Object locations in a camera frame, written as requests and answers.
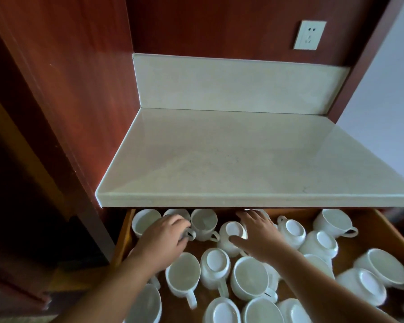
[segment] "outlet cover plate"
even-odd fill
[[[295,50],[316,50],[326,21],[303,20],[296,37]]]

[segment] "drawer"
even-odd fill
[[[224,222],[229,220],[237,220],[235,208],[218,208],[214,209],[218,215],[217,230]],[[307,233],[312,230],[312,222],[320,209],[266,209],[265,210],[271,219],[276,222],[277,217],[284,215],[287,218],[295,219],[300,222]],[[359,229],[359,234],[355,238],[339,237],[337,239],[339,245],[338,255],[333,259],[334,275],[349,269],[353,265],[353,261],[361,254],[365,253],[369,248],[380,248],[386,250],[395,256],[404,265],[404,238],[392,226],[390,222],[377,210],[374,209],[345,209],[344,210],[353,221],[353,225]],[[117,243],[114,259],[110,268],[115,268],[126,257],[130,249],[134,247],[137,239],[131,231],[131,221],[134,217],[135,210],[128,210],[121,229],[119,241]],[[199,260],[208,248],[215,247],[215,242],[192,241],[187,244],[185,251],[192,253]],[[239,256],[231,259],[232,267],[239,259]],[[217,291],[206,289],[201,283],[198,284],[195,295],[198,301],[198,307],[195,310],[190,310],[186,299],[179,299],[172,295],[169,291],[165,273],[160,272],[158,279],[161,284],[160,295],[162,297],[162,319],[161,322],[201,322],[202,316],[208,304],[215,298],[219,297]],[[231,300],[241,310],[245,302],[237,299],[233,294],[229,285],[229,294]],[[288,288],[284,281],[280,281],[278,290],[278,299],[282,301],[287,298],[295,298],[294,294]],[[380,308],[393,316],[400,316],[402,311],[400,305],[404,302],[404,291],[388,288],[388,299]]]

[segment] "open drawer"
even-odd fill
[[[237,210],[235,208],[218,208],[214,210],[218,215],[217,229],[219,229],[224,222],[238,219],[235,215],[235,211]],[[277,217],[280,215],[297,220],[304,226],[308,233],[312,230],[312,222],[320,212],[320,209],[285,208],[266,209],[265,211],[274,222],[276,222]],[[350,216],[353,225],[359,229],[359,234],[355,238],[339,237],[337,239],[339,252],[333,259],[335,276],[352,267],[353,261],[361,254],[365,253],[369,248],[383,249],[395,256],[404,265],[404,238],[380,212],[373,209],[345,209],[344,211]],[[135,210],[129,210],[127,212],[111,267],[117,267],[136,243],[137,239],[131,231],[131,221],[134,214]],[[215,246],[216,244],[211,241],[192,241],[187,244],[186,251],[192,253],[200,260],[206,249]],[[232,267],[238,258],[239,257],[231,259]],[[161,322],[181,322],[184,320],[190,322],[201,322],[208,304],[213,299],[219,297],[217,291],[208,290],[199,282],[195,290],[198,307],[194,310],[190,310],[186,299],[176,298],[169,291],[164,272],[159,273],[158,279],[162,286],[160,289],[163,307]],[[241,310],[244,307],[245,302],[238,299],[233,294],[229,281],[228,288],[231,300],[233,300]],[[277,294],[279,301],[287,298],[295,298],[294,294],[284,281],[280,281]],[[387,301],[380,308],[394,317],[399,317],[402,315],[400,305],[403,302],[404,291],[388,288]]]

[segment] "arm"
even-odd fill
[[[311,265],[285,242],[266,217],[255,211],[237,215],[246,225],[248,239],[231,236],[229,240],[256,259],[273,266],[313,322],[396,322]]]
[[[153,223],[119,268],[54,323],[122,323],[149,278],[184,251],[187,238],[178,240],[189,226],[179,215]]]

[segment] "countertop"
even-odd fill
[[[141,108],[102,207],[404,206],[404,178],[317,115]]]

